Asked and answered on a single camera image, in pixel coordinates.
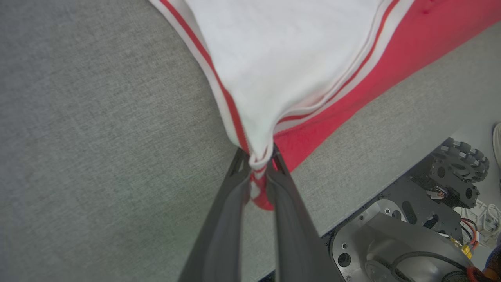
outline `red wire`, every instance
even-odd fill
[[[474,266],[470,266],[470,267],[468,267],[466,269],[466,275],[468,276],[468,280],[470,282],[478,282],[478,280],[475,278],[475,275],[474,275],[475,274],[474,272],[477,272],[477,271],[480,272],[480,273],[482,273],[480,271],[480,269],[478,269],[478,268],[476,268]]]
[[[471,240],[470,244],[472,244],[472,245],[475,244],[475,242],[476,242],[476,231],[475,231],[475,229],[466,220],[461,219],[461,221],[464,224],[466,224],[473,231],[473,239]]]

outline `black cable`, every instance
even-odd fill
[[[466,273],[464,271],[453,271],[453,272],[449,272],[447,273],[443,278],[442,280],[440,280],[441,282],[448,282],[449,279],[455,277],[455,276],[462,276],[462,277],[467,277],[466,276]]]
[[[464,230],[464,231],[468,234],[468,237],[470,238],[470,241],[468,241],[468,243],[469,243],[469,242],[471,242],[471,241],[473,241],[473,237],[472,237],[472,235],[468,232],[468,230],[467,230],[464,226],[462,226],[462,225],[461,225],[461,228],[462,228],[462,229],[463,229],[463,230]]]
[[[415,251],[415,252],[409,252],[409,253],[405,253],[401,256],[399,256],[398,258],[396,258],[391,267],[390,267],[390,270],[391,270],[391,275],[397,279],[397,281],[400,281],[400,282],[408,282],[410,281],[409,278],[405,277],[404,278],[406,279],[403,279],[402,277],[400,277],[399,275],[397,275],[397,266],[399,263],[401,263],[403,260],[405,259],[408,259],[410,257],[416,257],[416,256],[427,256],[427,257],[433,257],[433,258],[436,258],[436,259],[440,259],[442,261],[445,261],[449,264],[452,264],[454,265],[455,267],[461,269],[463,272],[466,272],[466,267],[463,266],[462,264],[460,264],[459,262],[456,262],[446,256],[443,256],[443,255],[440,255],[440,254],[436,254],[436,253],[433,253],[433,252],[419,252],[419,251]]]
[[[466,220],[467,222],[473,224],[475,226],[475,231],[478,231],[478,227],[477,227],[476,223],[473,220],[468,219],[468,218],[464,218],[464,217],[462,217],[461,219]]]

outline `red and white striped trim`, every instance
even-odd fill
[[[150,0],[179,33],[193,56],[200,64],[214,93],[217,107],[221,113],[224,128],[232,143],[249,153],[249,147],[242,127],[240,115],[233,98],[221,83],[214,68],[206,44],[195,17],[183,0]]]
[[[203,36],[201,35],[200,28],[186,2],[184,0],[150,0],[150,2],[163,14],[174,29],[176,29],[200,64],[214,93],[229,139],[250,154],[249,164],[253,169],[251,174],[251,195],[253,201],[263,209],[273,210],[273,207],[266,198],[266,177],[264,177],[267,161],[273,153],[273,136],[270,138],[265,155],[260,158],[255,156],[248,146],[245,131],[235,102],[223,86],[214,68]],[[412,3],[413,1],[406,0],[383,1],[374,19],[372,31],[368,38],[368,44],[366,44],[364,50],[360,52],[359,58],[354,60],[354,64],[345,72],[345,76],[341,80],[335,82],[321,101],[315,105],[303,108],[293,108],[285,112],[280,120],[277,120],[274,133],[305,122],[339,101],[355,88],[355,86],[360,83],[377,64],[393,32]]]
[[[371,32],[372,37],[369,38],[372,44],[367,45],[366,49],[362,52],[365,56],[364,59],[357,60],[358,64],[348,72],[349,76],[346,76],[342,80],[342,84],[338,83],[333,86],[321,103],[309,107],[307,111],[290,111],[283,115],[275,126],[274,134],[313,118],[350,93],[376,66],[393,33],[413,2],[413,0],[391,0],[391,2],[386,2],[386,4],[383,3],[385,4],[384,9],[378,11],[376,21],[373,24],[373,32]]]

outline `white towel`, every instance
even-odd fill
[[[206,74],[230,140],[263,175],[273,134],[349,93],[413,0],[150,0]]]

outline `gray table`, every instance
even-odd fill
[[[147,1],[0,4],[0,280],[173,281],[235,147],[201,69]],[[501,89],[498,24],[393,87],[294,172],[320,233]],[[242,280],[274,268],[245,210]]]

